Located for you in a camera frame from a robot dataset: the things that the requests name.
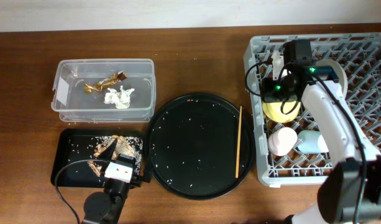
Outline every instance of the wooden chopstick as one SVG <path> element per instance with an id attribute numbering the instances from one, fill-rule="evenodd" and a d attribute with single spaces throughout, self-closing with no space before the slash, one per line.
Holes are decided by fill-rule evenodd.
<path id="1" fill-rule="evenodd" d="M 237 132 L 237 158 L 236 158 L 236 178 L 239 178 L 239 163 L 240 163 L 240 140 L 241 140 L 241 114 L 242 106 L 240 106 L 240 116 L 239 116 L 239 130 Z"/>

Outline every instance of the white label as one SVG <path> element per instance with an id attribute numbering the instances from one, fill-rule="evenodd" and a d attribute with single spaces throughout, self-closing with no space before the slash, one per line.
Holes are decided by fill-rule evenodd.
<path id="1" fill-rule="evenodd" d="M 66 106 L 67 102 L 67 94 L 68 94 L 68 83 L 59 77 L 59 83 L 58 83 L 58 91 L 56 95 L 56 99 L 63 103 L 63 105 Z"/>

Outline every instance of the white wall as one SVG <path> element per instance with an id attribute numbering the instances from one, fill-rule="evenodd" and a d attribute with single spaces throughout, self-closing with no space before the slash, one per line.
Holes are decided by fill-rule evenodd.
<path id="1" fill-rule="evenodd" d="M 0 32 L 381 22 L 381 0 L 0 0 Z"/>

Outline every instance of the round tray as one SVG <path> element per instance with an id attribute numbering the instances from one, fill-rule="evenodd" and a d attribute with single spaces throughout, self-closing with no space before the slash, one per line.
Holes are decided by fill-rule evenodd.
<path id="1" fill-rule="evenodd" d="M 181 96 L 152 118 L 145 139 L 153 176 L 170 192 L 205 200 L 235 189 L 254 161 L 255 143 L 243 114 L 239 178 L 236 174 L 239 110 L 210 94 Z"/>

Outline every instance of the wooden table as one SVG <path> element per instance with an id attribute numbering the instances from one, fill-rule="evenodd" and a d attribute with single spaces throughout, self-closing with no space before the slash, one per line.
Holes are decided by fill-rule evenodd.
<path id="1" fill-rule="evenodd" d="M 151 58 L 156 110 L 176 96 L 205 91 L 250 113 L 242 57 L 251 37 L 348 32 L 381 32 L 381 24 L 0 33 L 0 223 L 75 222 L 50 183 L 65 128 L 147 129 L 145 123 L 69 126 L 60 121 L 50 104 L 61 60 Z M 316 203 L 317 190 L 270 189 L 254 168 L 233 192 L 199 202 L 168 193 L 153 180 L 129 192 L 120 223 L 273 223 Z M 63 188 L 62 194 L 82 219 L 84 200 L 94 191 Z"/>

